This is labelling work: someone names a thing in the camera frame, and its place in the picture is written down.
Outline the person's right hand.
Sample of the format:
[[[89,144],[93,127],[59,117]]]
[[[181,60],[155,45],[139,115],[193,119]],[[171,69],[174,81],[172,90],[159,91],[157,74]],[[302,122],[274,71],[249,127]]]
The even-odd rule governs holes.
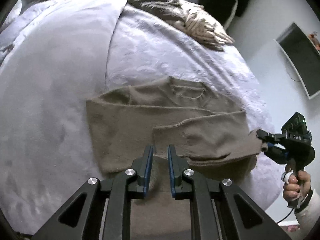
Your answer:
[[[285,183],[283,186],[283,198],[289,203],[298,197],[305,198],[311,189],[311,175],[306,171],[298,172],[298,179],[291,175],[289,177],[289,183]]]

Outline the white sleeve forearm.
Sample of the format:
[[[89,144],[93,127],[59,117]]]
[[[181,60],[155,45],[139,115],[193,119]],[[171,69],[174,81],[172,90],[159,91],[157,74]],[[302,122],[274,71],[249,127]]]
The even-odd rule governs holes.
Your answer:
[[[319,239],[319,194],[316,190],[309,191],[295,216],[299,230],[293,239]]]

